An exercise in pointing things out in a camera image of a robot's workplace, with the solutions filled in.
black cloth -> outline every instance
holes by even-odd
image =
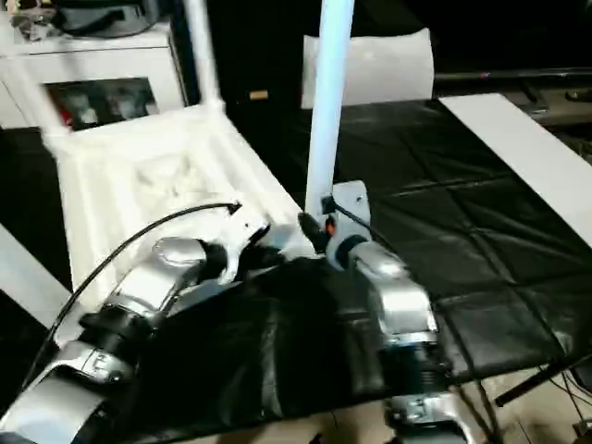
[[[437,73],[592,66],[585,1],[404,3],[430,29]]]
[[[261,100],[298,108],[302,95],[300,4],[208,0],[206,5],[220,94],[226,104],[241,108]]]
[[[233,116],[302,203],[310,113]],[[592,251],[440,103],[345,108],[338,179],[363,179],[373,224],[435,304],[453,379],[589,347]],[[364,296],[297,260],[166,322],[142,366],[127,440],[156,442],[396,394]]]
[[[322,0],[300,2],[304,33],[318,37]],[[351,37],[395,37],[425,28],[401,0],[359,0],[353,5]]]
[[[56,162],[36,129],[0,129],[0,224],[70,288]],[[0,289],[0,360],[5,363],[0,416],[17,395],[45,334],[45,327]]]

black table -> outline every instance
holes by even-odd
[[[310,113],[230,115],[303,204]],[[373,224],[427,288],[455,382],[589,347],[592,251],[442,104],[346,108],[338,153],[336,181],[364,180]],[[323,261],[245,282],[166,322],[143,365],[128,440],[191,438],[393,395],[375,327],[364,297]]]

black cable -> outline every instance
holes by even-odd
[[[584,416],[582,415],[582,411],[580,410],[580,406],[577,405],[577,402],[575,402],[574,394],[572,393],[572,388],[570,388],[569,382],[567,382],[567,377],[565,377],[565,372],[561,372],[561,377],[563,378],[563,384],[565,384],[565,391],[567,391],[567,394],[570,395],[570,400],[572,400],[573,407],[577,411],[577,415],[580,417],[580,421],[584,421]]]
[[[569,385],[567,383],[565,383],[565,387],[563,387],[562,385],[560,385],[558,382],[556,382],[553,378],[549,379],[549,382],[555,386],[557,389],[567,393],[568,395],[570,394],[570,392],[572,392],[571,388],[569,388]],[[584,404],[589,405],[590,407],[592,407],[592,401],[589,401],[585,398],[582,398],[581,396],[575,394],[572,392],[572,395],[570,396],[570,399],[572,400],[573,404],[575,405],[575,400],[579,400],[581,402],[583,402]]]
[[[528,441],[528,444],[533,444],[533,441],[530,440],[530,437],[528,436],[528,434],[526,433],[526,429],[524,428],[524,426],[522,425],[522,422],[520,421],[520,419],[517,419],[518,422],[518,426],[520,427],[520,429],[522,430],[522,433],[524,433],[524,436],[526,437],[526,440]]]
[[[227,208],[231,213],[233,213],[234,211],[236,211],[240,207],[241,207],[241,205],[239,203],[208,203],[206,205],[199,205],[199,206],[192,206],[190,208],[185,208],[184,210],[177,211],[176,213],[172,213],[168,216],[165,216],[165,217],[162,217],[162,218],[156,220],[152,224],[147,225],[146,227],[142,228],[140,231],[138,231],[136,234],[134,234],[130,238],[121,242],[121,244],[119,244],[119,246],[113,252],[111,252],[104,259],[104,261],[101,264],[99,264],[88,277],[86,277],[86,279],[84,279],[84,281],[80,284],[80,286],[76,289],[76,291],[74,291],[71,294],[71,296],[68,298],[68,300],[66,301],[66,303],[64,304],[64,306],[60,310],[59,314],[55,318],[54,323],[49,328],[49,331],[47,332],[47,336],[43,340],[43,344],[42,344],[41,348],[39,349],[39,351],[37,351],[37,354],[35,355],[35,359],[33,359],[33,362],[31,363],[31,367],[29,368],[29,372],[27,372],[27,375],[25,376],[22,386],[20,387],[20,391],[22,392],[32,382],[33,378],[35,377],[37,367],[39,366],[40,361],[43,359],[43,357],[47,353],[47,349],[49,348],[49,346],[51,345],[51,343],[53,341],[54,334],[57,332],[57,329],[62,324],[62,322],[66,318],[66,315],[72,309],[72,307],[74,306],[74,303],[76,303],[76,301],[78,300],[78,298],[80,297],[82,292],[86,290],[86,288],[91,284],[91,282],[93,282],[93,280],[97,277],[97,275],[105,269],[106,266],[108,266],[116,257],[118,257],[121,254],[121,252],[123,252],[126,248],[128,248],[134,241],[141,238],[148,231],[151,231],[157,227],[160,227],[161,225],[168,222],[169,220],[175,219],[177,217],[181,217],[181,216],[188,215],[190,213],[197,213],[199,211],[209,210],[209,209],[213,209],[213,208]]]
[[[335,425],[336,430],[339,430],[339,425],[337,424],[337,416],[333,412],[331,412],[331,416],[333,416],[333,424]]]
[[[360,217],[356,216],[351,211],[346,210],[345,208],[343,208],[341,205],[339,205],[335,201],[333,201],[331,203],[331,205],[333,205],[333,207],[337,211],[339,211],[340,213],[342,213],[345,216],[347,216],[348,218],[350,218],[356,224],[361,225],[362,227],[364,227],[368,231],[370,231],[370,233],[372,234],[372,236],[374,236],[375,238],[377,238],[380,241],[380,243],[382,243],[382,245],[387,248],[387,250],[390,250],[392,253],[395,253],[397,251],[395,249],[395,247],[389,242],[389,240],[387,239],[387,237],[384,234],[382,234],[380,231],[378,231],[376,228],[372,227],[370,224],[368,224],[367,222],[363,221]]]
[[[396,249],[387,240],[386,236],[384,236],[380,231],[378,231],[376,228],[372,227],[370,224],[364,222],[360,217],[356,216],[351,211],[348,211],[345,208],[343,208],[341,205],[336,203],[334,199],[331,199],[330,201],[327,201],[327,210],[328,210],[328,212],[330,212],[333,209],[339,211],[340,213],[342,213],[345,216],[347,216],[348,218],[350,218],[352,221],[354,221],[357,224],[361,225],[362,227],[366,228],[368,231],[370,231],[370,233],[374,237],[376,237],[383,244],[384,247],[386,247],[392,253],[396,254]],[[487,439],[490,442],[493,442],[496,444],[503,444],[503,437],[501,435],[500,423],[498,422],[498,417],[496,416],[496,413],[493,410],[491,400],[489,399],[489,396],[487,395],[487,392],[486,392],[485,388],[483,387],[483,383],[481,382],[481,379],[476,377],[476,371],[475,371],[475,366],[473,364],[473,359],[471,358],[469,351],[464,346],[463,339],[461,338],[460,333],[456,329],[456,326],[454,326],[452,324],[452,322],[450,322],[450,321],[447,322],[447,324],[449,325],[450,333],[452,333],[452,336],[455,338],[455,341],[457,342],[457,345],[459,346],[459,351],[461,352],[462,358],[464,359],[464,361],[467,364],[467,369],[469,371],[469,375],[471,376],[471,378],[475,381],[475,383],[477,385],[477,391],[479,392],[479,396],[481,397],[481,401],[483,402],[483,406],[485,407],[485,410],[487,412],[487,417],[489,418],[489,422],[491,423],[491,428],[489,428],[487,426],[487,423],[485,422],[485,420],[483,419],[481,414],[477,411],[477,409],[475,408],[475,406],[473,405],[473,403],[471,402],[469,397],[466,396],[466,394],[463,392],[463,390],[460,388],[460,386],[457,386],[457,388],[460,389],[459,393],[461,395],[461,399],[464,401],[464,403],[467,405],[467,407],[471,411],[471,414],[473,415],[477,424],[481,427],[481,429],[482,429],[483,433],[486,435]]]
[[[567,376],[568,381],[570,381],[580,392],[582,392],[583,395],[592,399],[592,393],[588,389],[582,387],[582,385],[575,380],[575,378],[572,374],[567,373],[566,376]]]
[[[555,382],[553,379],[550,379],[549,382],[555,386],[557,389],[564,391],[565,393],[567,393],[567,389],[565,387],[562,387],[560,384],[558,384],[557,382]],[[579,401],[583,402],[584,404],[589,405],[590,407],[592,407],[592,402],[588,401],[586,398],[582,398],[581,396],[573,393],[573,397],[578,399]]]
[[[476,411],[476,408],[472,405],[472,403],[468,397],[465,397],[465,398],[461,397],[461,399],[467,405],[467,407],[469,408],[469,410],[473,414],[475,421],[481,427],[481,430],[486,435],[489,442],[493,442],[496,444],[503,444],[503,437],[501,435],[500,423],[498,421],[498,417],[496,416],[496,413],[493,410],[491,400],[489,399],[489,396],[487,395],[487,392],[486,392],[485,388],[483,387],[483,383],[481,382],[481,378],[477,377],[477,375],[476,375],[476,369],[475,369],[475,364],[473,363],[473,358],[471,358],[471,354],[469,353],[468,349],[464,345],[463,338],[461,337],[461,333],[459,332],[458,328],[456,328],[456,326],[449,320],[448,315],[445,314],[444,311],[441,311],[441,313],[443,313],[444,319],[446,321],[446,324],[448,325],[449,331],[450,331],[452,337],[454,338],[454,341],[458,345],[459,352],[461,352],[462,358],[464,359],[464,362],[466,363],[466,367],[467,367],[467,371],[469,373],[469,376],[473,379],[473,381],[477,385],[477,391],[479,392],[479,396],[481,397],[481,401],[483,403],[483,406],[485,407],[485,411],[487,413],[487,418],[489,419],[489,422],[491,423],[491,428],[489,428],[487,426],[487,424],[485,427],[483,427],[485,420],[483,419],[481,414]]]

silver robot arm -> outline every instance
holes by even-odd
[[[368,311],[376,316],[376,351],[385,369],[385,384],[399,394],[384,401],[386,422],[396,434],[391,442],[475,443],[448,390],[448,366],[438,346],[429,297],[405,263],[374,242],[360,224],[360,219],[364,223],[370,216],[364,200],[358,197],[346,203],[353,209],[345,210],[346,215],[328,198],[324,228],[307,214],[300,214],[300,223],[317,252],[350,275]]]
[[[135,377],[142,350],[179,293],[216,278],[236,276],[242,250],[265,232],[265,218],[236,210],[208,243],[163,238],[123,277],[83,331],[27,386],[0,420],[0,443],[90,443],[111,429],[121,392]]]

white pole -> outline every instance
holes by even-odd
[[[185,0],[185,14],[191,36],[202,104],[220,109],[224,106],[224,102],[220,98],[218,89],[216,61],[212,50],[205,0]]]
[[[354,0],[323,0],[305,210],[321,220],[331,194]]]

